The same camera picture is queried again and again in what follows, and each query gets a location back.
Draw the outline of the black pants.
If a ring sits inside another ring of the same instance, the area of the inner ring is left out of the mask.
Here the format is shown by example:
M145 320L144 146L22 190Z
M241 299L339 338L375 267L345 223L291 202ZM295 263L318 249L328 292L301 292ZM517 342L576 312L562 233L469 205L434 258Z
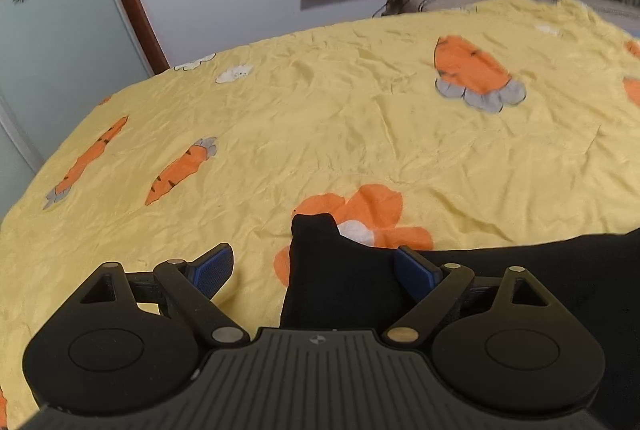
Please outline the black pants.
M589 410L639 424L639 235L422 251L298 215L280 325L375 332L421 353L464 402L514 419Z

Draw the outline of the yellow carrot print bedsheet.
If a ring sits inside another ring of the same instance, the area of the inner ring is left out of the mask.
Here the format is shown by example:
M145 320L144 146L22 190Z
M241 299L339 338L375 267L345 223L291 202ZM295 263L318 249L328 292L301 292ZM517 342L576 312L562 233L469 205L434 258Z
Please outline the yellow carrot print bedsheet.
M1 421L30 338L102 262L227 242L217 303L277 323L292 217L369 246L528 245L639 224L639 43L578 0L485 0L283 35L107 97L1 224Z

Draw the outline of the frosted glass wardrobe door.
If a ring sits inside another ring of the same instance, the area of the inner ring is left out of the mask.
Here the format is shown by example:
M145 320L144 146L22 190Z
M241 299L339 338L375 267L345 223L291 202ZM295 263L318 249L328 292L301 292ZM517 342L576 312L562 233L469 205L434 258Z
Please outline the frosted glass wardrobe door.
M1 210L94 107L150 74L116 0L1 0Z

